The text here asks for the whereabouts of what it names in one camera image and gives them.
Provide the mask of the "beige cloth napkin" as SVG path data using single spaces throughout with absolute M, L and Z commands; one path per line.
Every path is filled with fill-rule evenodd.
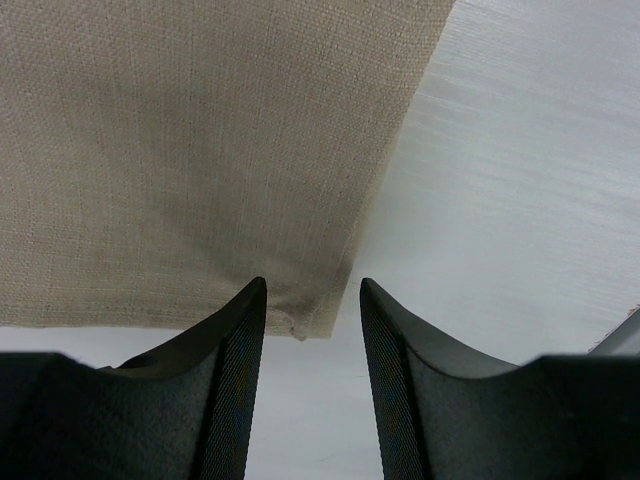
M 332 334 L 449 1 L 5 1 L 1 321 Z

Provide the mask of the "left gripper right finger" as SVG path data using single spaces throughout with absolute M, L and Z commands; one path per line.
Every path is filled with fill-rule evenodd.
M 388 479 L 635 479 L 639 360 L 515 365 L 422 320 L 372 279 L 361 324 Z

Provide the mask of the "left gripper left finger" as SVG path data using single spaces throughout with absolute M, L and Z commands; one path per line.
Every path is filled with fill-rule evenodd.
M 118 367 L 1 357 L 5 479 L 240 479 L 266 324 L 255 278 L 224 307 Z

